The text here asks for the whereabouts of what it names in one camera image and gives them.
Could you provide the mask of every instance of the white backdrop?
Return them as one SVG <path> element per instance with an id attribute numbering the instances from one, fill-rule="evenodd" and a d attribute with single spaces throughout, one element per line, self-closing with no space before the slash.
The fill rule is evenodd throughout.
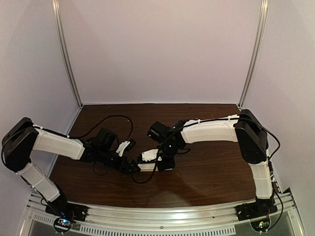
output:
<path id="1" fill-rule="evenodd" d="M 245 102 L 282 143 L 274 164 L 284 190 L 291 187 L 309 236 L 314 235 L 315 221 L 314 10 L 313 0 L 269 1 L 265 35 Z"/>
<path id="2" fill-rule="evenodd" d="M 237 103 L 260 3 L 61 1 L 82 102 Z"/>
<path id="3" fill-rule="evenodd" d="M 50 0 L 0 0 L 0 139 L 22 118 L 65 132 L 78 111 Z M 53 156 L 34 153 L 44 172 Z M 15 236 L 31 190 L 0 164 L 0 235 Z"/>

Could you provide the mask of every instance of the metal corner post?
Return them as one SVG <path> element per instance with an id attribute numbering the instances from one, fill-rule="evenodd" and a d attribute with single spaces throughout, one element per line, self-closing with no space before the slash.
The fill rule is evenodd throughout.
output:
<path id="1" fill-rule="evenodd" d="M 57 26 L 57 34 L 60 42 L 60 48 L 61 48 L 61 53 L 63 56 L 63 62 L 65 66 L 65 70 L 68 75 L 68 79 L 70 82 L 71 90 L 74 95 L 74 99 L 77 103 L 78 107 L 82 107 L 82 102 L 81 98 L 78 92 L 77 85 L 74 80 L 73 76 L 73 71 L 69 59 L 69 54 L 67 50 L 67 46 L 65 43 L 65 37 L 64 37 L 64 32 L 63 32 L 63 23 L 62 23 L 62 18 L 61 18 L 61 13 L 60 13 L 60 6 L 59 6 L 59 0 L 52 0 L 53 1 L 53 10 L 54 10 L 54 15 L 55 15 L 55 21 L 56 21 L 56 26 Z"/>
<path id="2" fill-rule="evenodd" d="M 248 90 L 250 88 L 250 84 L 251 84 L 252 77 L 253 77 L 255 67 L 257 64 L 257 60 L 258 60 L 258 54 L 259 54 L 262 38 L 263 38 L 263 35 L 265 32 L 265 27 L 266 27 L 266 22 L 267 22 L 267 14 L 268 14 L 268 0 L 261 0 L 261 7 L 260 7 L 259 18 L 258 18 L 256 39 L 255 39 L 255 43 L 254 43 L 254 48 L 253 48 L 253 52 L 252 52 L 252 58 L 251 58 L 250 66 L 249 66 L 249 69 L 247 72 L 245 85 L 243 88 L 240 102 L 238 104 L 239 108 L 243 108 Z"/>

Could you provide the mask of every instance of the brown wooden surface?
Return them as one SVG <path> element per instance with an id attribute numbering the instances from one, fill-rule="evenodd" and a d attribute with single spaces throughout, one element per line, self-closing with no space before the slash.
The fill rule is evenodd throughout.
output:
<path id="1" fill-rule="evenodd" d="M 84 106 L 71 135 L 87 132 L 107 115 L 121 114 L 132 118 L 131 136 L 137 145 L 127 153 L 136 158 L 141 152 L 156 148 L 147 137 L 149 127 L 156 121 L 172 126 L 180 119 L 219 118 L 238 113 L 235 105 L 222 104 L 137 104 Z M 122 141 L 129 132 L 124 118 L 111 118 L 97 128 L 111 129 Z M 92 163 L 59 157 L 51 175 L 71 201 L 117 207 L 185 207 L 203 206 L 247 200 L 255 197 L 255 186 L 248 164 L 243 161 L 237 143 L 202 142 L 189 145 L 191 152 L 176 157 L 172 171 L 156 172 L 147 184 L 132 182 L 129 175 L 109 170 L 104 176 L 93 173 Z M 98 173 L 106 172 L 102 164 Z M 139 180 L 149 173 L 136 173 Z"/>

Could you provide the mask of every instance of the dark wood tabletop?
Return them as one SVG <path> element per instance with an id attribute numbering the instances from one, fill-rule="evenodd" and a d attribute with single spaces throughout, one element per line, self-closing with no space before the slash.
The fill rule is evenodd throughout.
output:
<path id="1" fill-rule="evenodd" d="M 160 121 L 168 126 L 181 119 L 220 118 L 239 113 L 232 104 L 125 104 L 86 105 L 76 120 L 71 135 L 79 136 L 107 115 L 126 115 L 134 123 L 131 135 L 137 144 L 126 155 L 136 159 L 141 152 L 156 148 L 147 136 L 149 127 Z M 125 118 L 111 118 L 101 128 L 114 131 L 124 141 L 130 129 Z M 242 159 L 238 144 L 233 142 L 200 142 L 188 145 L 191 152 L 175 157 L 176 168 L 156 172 L 146 184 L 134 183 L 129 175 L 108 170 L 98 163 L 83 163 L 60 156 L 51 174 L 54 181 L 75 202 L 117 207 L 186 207 L 248 200 L 255 197 L 255 186 L 249 165 Z M 150 173 L 135 173 L 145 180 Z"/>

